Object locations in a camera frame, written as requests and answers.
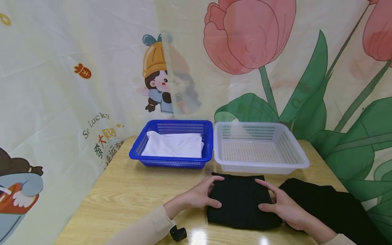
beige sleeve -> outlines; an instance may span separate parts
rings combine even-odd
[[[163,206],[155,209],[147,216],[126,228],[106,245],[154,245],[162,240],[175,226]]]
[[[337,236],[335,236],[334,239],[330,240],[324,245],[356,245],[356,244],[350,239],[348,239],[345,235],[338,234]]]

green stem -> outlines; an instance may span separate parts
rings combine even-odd
[[[267,102],[271,106],[271,108],[278,115],[278,110],[276,109],[274,94],[272,93],[272,88],[268,80],[267,71],[265,70],[265,66],[259,68],[259,72],[261,75],[261,82],[263,84],[265,95],[267,96]]]
[[[389,141],[392,141],[392,133],[346,142],[341,145],[337,145],[333,152],[343,151],[343,150],[357,148],[366,145],[374,145],[374,144],[379,144],[379,143],[384,143]]]
[[[348,36],[348,38],[346,39],[346,41],[344,42],[342,48],[340,49],[339,53],[337,54],[337,56],[335,57],[334,62],[332,63],[331,67],[329,68],[329,70],[327,71],[327,74],[325,75],[325,79],[323,81],[323,83],[328,82],[330,76],[332,75],[333,69],[338,61],[338,59],[340,58],[341,54],[343,53],[344,49],[346,48],[346,46],[348,45],[348,42],[350,41],[351,37],[353,36],[355,30],[357,29],[359,23],[361,22],[363,16],[366,13],[366,10],[369,8],[369,5],[366,7],[365,11],[362,13],[361,17],[359,18],[357,24],[354,26],[354,29],[351,31],[350,35]]]
[[[388,70],[391,65],[391,61],[388,61],[385,66],[377,73],[377,75],[372,79],[372,81],[362,90],[354,102],[350,105],[347,111],[344,113],[342,119],[339,121],[338,125],[335,127],[335,132],[340,132],[346,125],[350,117],[358,109],[358,107],[364,102],[364,100],[373,92],[374,88],[384,76],[384,73]]]

blue plastic basket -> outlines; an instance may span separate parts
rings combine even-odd
[[[200,133],[204,143],[201,158],[142,156],[148,138],[147,132],[155,131],[158,134],[184,134]],[[143,128],[132,149],[129,157],[141,161],[145,166],[151,167],[181,167],[202,169],[206,162],[212,159],[214,148],[214,130],[212,122],[203,120],[152,120]]]

cartoon girl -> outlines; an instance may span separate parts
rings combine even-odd
[[[145,109],[152,112],[160,104],[162,113],[173,114],[161,35],[159,35],[158,40],[151,35],[144,35],[143,43],[149,46],[143,61],[145,88],[142,93],[149,97]]]
[[[170,44],[173,41],[172,36],[167,35],[167,37]],[[148,105],[145,109],[152,112],[160,104],[162,113],[173,115],[162,37],[159,35],[156,40],[151,35],[144,35],[143,43],[149,46],[143,62],[145,85],[139,90],[144,96],[149,97]],[[171,45],[169,49],[174,72],[174,81],[171,85],[173,86],[173,92],[179,108],[178,112],[181,114],[190,114],[196,111],[201,105],[198,94],[195,91],[195,83],[189,75],[189,67],[185,59]]]

sleeve cuff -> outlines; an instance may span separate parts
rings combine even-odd
[[[355,243],[350,239],[348,239],[345,235],[338,234],[332,240],[325,243],[324,245],[355,245]]]
[[[174,220],[170,220],[167,216],[163,205],[152,211],[149,216],[157,233],[164,233],[166,235],[169,233],[170,229],[176,225],[176,222]]]

